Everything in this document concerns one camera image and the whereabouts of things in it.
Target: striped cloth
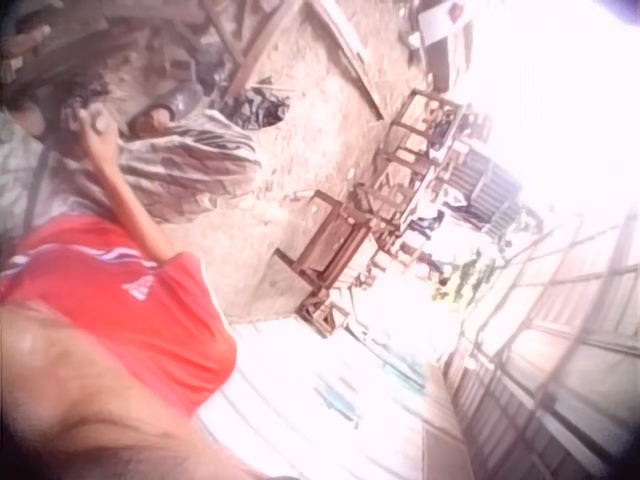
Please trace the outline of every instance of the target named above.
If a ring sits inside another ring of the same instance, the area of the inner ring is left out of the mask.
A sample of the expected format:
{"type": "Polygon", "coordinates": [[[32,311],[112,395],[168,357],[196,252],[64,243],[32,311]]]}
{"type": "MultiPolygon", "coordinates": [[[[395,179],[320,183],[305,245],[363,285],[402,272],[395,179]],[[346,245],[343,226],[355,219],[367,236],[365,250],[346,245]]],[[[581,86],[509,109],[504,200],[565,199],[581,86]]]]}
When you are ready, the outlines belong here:
{"type": "MultiPolygon", "coordinates": [[[[119,161],[161,223],[190,221],[217,198],[250,193],[262,171],[255,140],[214,110],[171,124],[163,137],[125,144],[119,161]]],[[[43,146],[0,112],[0,235],[19,239],[62,213],[113,215],[87,162],[43,146]]]]}

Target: bright light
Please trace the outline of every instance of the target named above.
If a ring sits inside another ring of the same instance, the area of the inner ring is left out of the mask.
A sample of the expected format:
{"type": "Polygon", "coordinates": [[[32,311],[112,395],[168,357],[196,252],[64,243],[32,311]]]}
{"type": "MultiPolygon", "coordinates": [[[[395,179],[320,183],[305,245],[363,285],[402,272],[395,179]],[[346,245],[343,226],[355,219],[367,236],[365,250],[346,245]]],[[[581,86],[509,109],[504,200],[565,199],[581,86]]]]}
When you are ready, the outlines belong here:
{"type": "Polygon", "coordinates": [[[513,1],[486,17],[472,79],[495,117],[494,159],[534,205],[628,205],[640,161],[638,29],[584,0],[513,1]]]}

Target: dirt ground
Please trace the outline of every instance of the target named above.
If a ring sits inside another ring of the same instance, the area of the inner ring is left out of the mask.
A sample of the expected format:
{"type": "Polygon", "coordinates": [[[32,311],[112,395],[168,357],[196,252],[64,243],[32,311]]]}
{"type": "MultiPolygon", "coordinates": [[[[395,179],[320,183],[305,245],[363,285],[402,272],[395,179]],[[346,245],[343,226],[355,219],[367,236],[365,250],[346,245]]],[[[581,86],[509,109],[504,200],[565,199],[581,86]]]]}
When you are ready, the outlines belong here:
{"type": "Polygon", "coordinates": [[[281,124],[257,134],[264,152],[260,192],[219,205],[192,224],[167,227],[180,246],[205,260],[210,286],[230,321],[293,312],[309,289],[273,252],[280,247],[295,258],[324,211],[286,196],[319,188],[344,199],[355,182],[371,178],[373,153],[389,121],[412,88],[426,86],[425,71],[408,66],[408,52],[398,41],[399,7],[393,1],[338,4],[366,48],[386,120],[376,121],[337,44],[304,7],[255,78],[271,76],[274,84],[303,92],[291,95],[281,124]]]}

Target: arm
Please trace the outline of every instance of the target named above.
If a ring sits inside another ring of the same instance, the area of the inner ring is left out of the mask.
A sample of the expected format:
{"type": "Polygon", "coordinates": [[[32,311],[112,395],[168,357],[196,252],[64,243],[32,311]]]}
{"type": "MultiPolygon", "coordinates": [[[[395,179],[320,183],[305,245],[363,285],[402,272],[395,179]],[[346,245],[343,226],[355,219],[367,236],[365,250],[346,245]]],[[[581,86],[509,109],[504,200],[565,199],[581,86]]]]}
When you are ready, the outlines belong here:
{"type": "Polygon", "coordinates": [[[173,242],[151,218],[118,167],[118,127],[99,105],[78,113],[80,136],[96,175],[109,196],[122,227],[149,258],[165,263],[179,253],[173,242]],[[108,118],[102,122],[103,133],[93,128],[96,115],[108,118]]]}
{"type": "Polygon", "coordinates": [[[93,338],[42,310],[2,316],[2,416],[55,478],[261,480],[133,379],[93,338]]]}

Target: red shirt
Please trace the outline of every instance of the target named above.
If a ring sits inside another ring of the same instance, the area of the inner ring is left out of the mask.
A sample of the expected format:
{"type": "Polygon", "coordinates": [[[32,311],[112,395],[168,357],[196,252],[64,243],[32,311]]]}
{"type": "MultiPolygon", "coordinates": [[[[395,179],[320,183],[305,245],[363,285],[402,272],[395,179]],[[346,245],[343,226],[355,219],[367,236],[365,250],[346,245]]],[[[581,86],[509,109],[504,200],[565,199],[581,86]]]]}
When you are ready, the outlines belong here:
{"type": "Polygon", "coordinates": [[[63,216],[20,246],[0,279],[3,303],[38,301],[94,335],[140,382],[191,416],[231,375],[236,344],[199,259],[164,265],[122,228],[63,216]]]}

